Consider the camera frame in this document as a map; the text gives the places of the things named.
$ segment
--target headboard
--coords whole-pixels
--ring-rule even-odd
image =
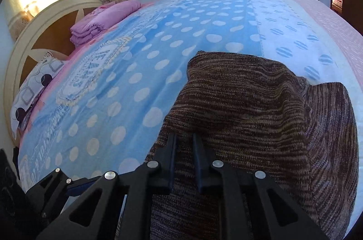
[[[101,4],[99,0],[59,0],[42,10],[21,32],[4,81],[4,114],[11,137],[10,110],[21,84],[47,51],[58,59],[67,59],[75,49],[69,40],[70,27]],[[13,139],[15,146],[19,142]]]

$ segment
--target knitted garment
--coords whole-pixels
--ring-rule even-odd
[[[154,195],[150,239],[219,239],[218,198],[198,194],[192,134],[237,169],[263,170],[330,239],[344,237],[356,196],[358,141],[341,83],[310,85],[282,63],[200,51],[146,161],[178,134],[174,191]]]

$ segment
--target patterned pillow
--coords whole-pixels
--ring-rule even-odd
[[[15,97],[10,111],[11,130],[16,139],[16,131],[29,112],[35,106],[44,88],[61,71],[67,61],[61,61],[47,53],[41,61],[33,68],[24,83],[21,85]]]

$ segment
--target bed sheet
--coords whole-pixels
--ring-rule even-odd
[[[48,86],[21,141],[23,189],[56,167],[73,180],[138,167],[199,50],[277,60],[311,84],[342,82],[362,149],[362,89],[354,70],[295,0],[163,0],[79,49]],[[357,200],[354,214],[362,209]]]

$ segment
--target screw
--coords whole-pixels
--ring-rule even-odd
[[[255,177],[262,180],[266,177],[266,174],[263,171],[258,170],[255,172]]]
[[[113,171],[108,171],[105,173],[106,180],[112,180],[116,177],[116,174]]]
[[[159,165],[159,163],[155,160],[151,160],[147,163],[147,166],[150,167],[151,169],[156,168]]]
[[[223,161],[221,161],[221,160],[214,160],[214,161],[213,161],[213,163],[212,163],[212,165],[213,165],[214,167],[218,167],[218,168],[220,168],[220,167],[222,167],[222,166],[224,165],[224,163],[223,163]]]

